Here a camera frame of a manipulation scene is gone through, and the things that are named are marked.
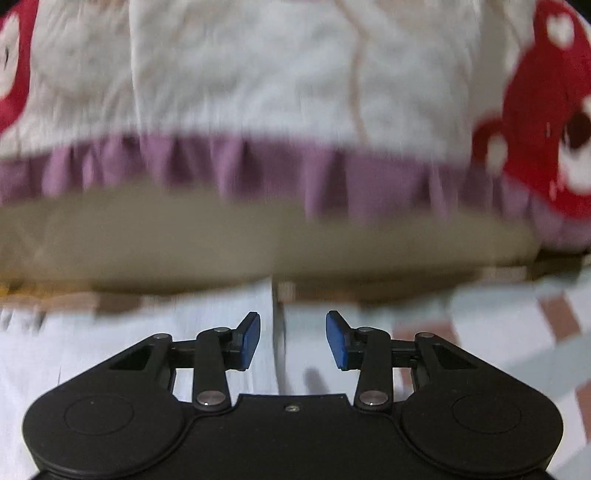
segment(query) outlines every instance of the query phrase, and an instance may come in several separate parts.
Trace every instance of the cartoon character print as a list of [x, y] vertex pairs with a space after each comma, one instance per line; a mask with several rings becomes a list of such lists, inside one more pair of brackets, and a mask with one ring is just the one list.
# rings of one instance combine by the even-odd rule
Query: cartoon character print
[[591, 216], [591, 45], [561, 0], [539, 0], [534, 44], [505, 91], [500, 117], [475, 129], [474, 162], [504, 162], [507, 176], [561, 213]]
[[38, 3], [21, 0], [0, 18], [0, 134], [18, 119], [27, 104]]

